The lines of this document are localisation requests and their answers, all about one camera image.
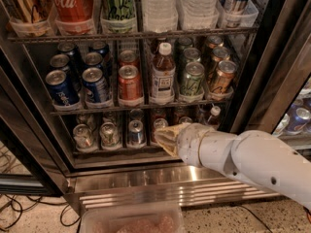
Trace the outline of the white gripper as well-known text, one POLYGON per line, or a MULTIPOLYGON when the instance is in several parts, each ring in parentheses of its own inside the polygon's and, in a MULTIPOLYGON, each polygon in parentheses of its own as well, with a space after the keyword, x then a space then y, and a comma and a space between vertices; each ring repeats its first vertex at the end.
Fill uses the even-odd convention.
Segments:
POLYGON ((200 144, 207 132, 205 125, 183 123, 157 129, 155 139, 171 156, 179 156, 183 161, 199 161, 200 144))

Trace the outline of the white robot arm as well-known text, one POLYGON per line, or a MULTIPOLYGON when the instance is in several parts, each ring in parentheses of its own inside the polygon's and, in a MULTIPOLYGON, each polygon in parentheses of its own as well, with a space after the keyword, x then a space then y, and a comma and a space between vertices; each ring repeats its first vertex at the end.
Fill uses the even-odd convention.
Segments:
POLYGON ((269 133, 224 133, 200 123, 160 128, 155 141, 184 163, 214 170, 311 209, 311 162, 269 133))

